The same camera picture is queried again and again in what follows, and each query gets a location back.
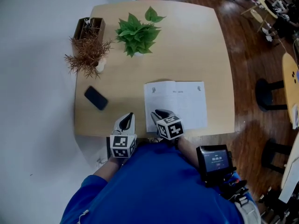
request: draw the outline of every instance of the white paper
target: white paper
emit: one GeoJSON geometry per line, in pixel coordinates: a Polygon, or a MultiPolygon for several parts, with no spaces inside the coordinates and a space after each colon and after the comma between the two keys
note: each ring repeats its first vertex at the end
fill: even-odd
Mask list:
{"type": "Polygon", "coordinates": [[[283,201],[284,203],[288,203],[290,197],[295,190],[297,183],[299,182],[299,158],[297,158],[291,165],[290,172],[288,177],[285,181],[285,185],[280,193],[279,200],[283,201]]]}
{"type": "Polygon", "coordinates": [[[144,85],[146,131],[157,130],[151,112],[171,110],[183,121],[184,128],[199,129],[207,126],[206,96],[203,82],[163,81],[144,85]]]}

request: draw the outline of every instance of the white wall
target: white wall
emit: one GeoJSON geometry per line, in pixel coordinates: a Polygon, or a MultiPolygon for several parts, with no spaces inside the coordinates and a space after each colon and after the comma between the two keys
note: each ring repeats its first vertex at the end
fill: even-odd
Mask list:
{"type": "Polygon", "coordinates": [[[71,54],[68,37],[78,18],[108,2],[0,0],[0,217],[5,223],[59,223],[71,196],[94,171],[74,138],[75,76],[69,75],[64,55],[71,54]]]}

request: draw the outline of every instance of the open notebook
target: open notebook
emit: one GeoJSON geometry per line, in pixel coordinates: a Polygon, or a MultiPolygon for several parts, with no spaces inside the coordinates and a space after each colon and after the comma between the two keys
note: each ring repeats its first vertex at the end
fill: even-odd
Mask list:
{"type": "Polygon", "coordinates": [[[171,110],[183,121],[184,128],[207,126],[206,95],[203,82],[162,81],[144,85],[146,131],[157,128],[150,116],[155,109],[171,110]]]}

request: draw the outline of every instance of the person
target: person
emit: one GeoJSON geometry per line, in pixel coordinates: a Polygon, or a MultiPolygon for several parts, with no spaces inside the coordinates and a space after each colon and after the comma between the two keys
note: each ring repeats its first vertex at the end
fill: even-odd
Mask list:
{"type": "Polygon", "coordinates": [[[277,38],[290,38],[295,30],[299,28],[299,0],[293,0],[293,3],[283,10],[276,19],[272,28],[267,30],[262,28],[266,34],[267,41],[271,42],[277,38]]]}
{"type": "Polygon", "coordinates": [[[122,161],[110,157],[83,181],[61,224],[243,223],[236,206],[201,181],[196,149],[183,136],[178,149],[147,143],[122,161]]]}

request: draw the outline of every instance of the black and white marker cube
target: black and white marker cube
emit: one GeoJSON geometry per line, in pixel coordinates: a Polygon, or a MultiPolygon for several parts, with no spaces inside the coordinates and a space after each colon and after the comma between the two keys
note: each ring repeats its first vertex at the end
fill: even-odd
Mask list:
{"type": "Polygon", "coordinates": [[[184,134],[182,120],[176,115],[158,120],[157,127],[160,136],[167,140],[175,139],[184,134]]]}
{"type": "Polygon", "coordinates": [[[114,158],[130,158],[136,148],[137,135],[111,135],[110,149],[114,158]]]}

